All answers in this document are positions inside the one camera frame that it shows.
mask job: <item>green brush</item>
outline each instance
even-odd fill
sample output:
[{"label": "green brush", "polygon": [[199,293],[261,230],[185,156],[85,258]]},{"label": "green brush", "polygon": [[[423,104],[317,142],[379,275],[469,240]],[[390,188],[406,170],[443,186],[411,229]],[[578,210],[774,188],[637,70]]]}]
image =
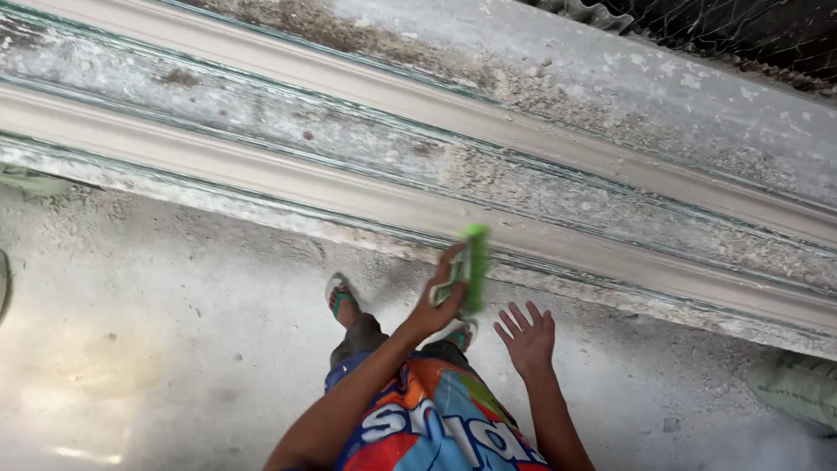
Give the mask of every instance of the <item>green brush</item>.
[{"label": "green brush", "polygon": [[468,283],[468,294],[456,317],[466,318],[482,310],[483,285],[485,272],[488,271],[488,235],[489,227],[485,224],[471,224],[462,231],[465,248],[450,261],[448,281],[430,288],[430,305],[438,307],[450,296],[451,289],[458,281]]}]

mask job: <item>foot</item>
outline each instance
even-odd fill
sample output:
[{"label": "foot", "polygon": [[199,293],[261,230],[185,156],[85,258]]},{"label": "foot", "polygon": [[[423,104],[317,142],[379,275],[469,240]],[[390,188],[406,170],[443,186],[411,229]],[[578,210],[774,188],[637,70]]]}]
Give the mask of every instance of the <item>foot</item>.
[{"label": "foot", "polygon": [[352,290],[350,290],[345,283],[340,283],[331,290],[331,294],[328,297],[328,308],[332,312],[334,312],[334,303],[337,300],[337,294],[339,292],[352,296],[352,299],[341,298],[340,306],[337,307],[337,316],[335,316],[337,318],[337,322],[348,329],[355,322],[355,319],[361,315],[361,308],[357,305],[357,301],[354,300]]},{"label": "foot", "polygon": [[468,347],[470,347],[470,341],[473,338],[474,334],[471,332],[470,324],[467,323],[452,331],[444,339],[456,345],[460,350],[462,350],[462,353],[465,353]]}]

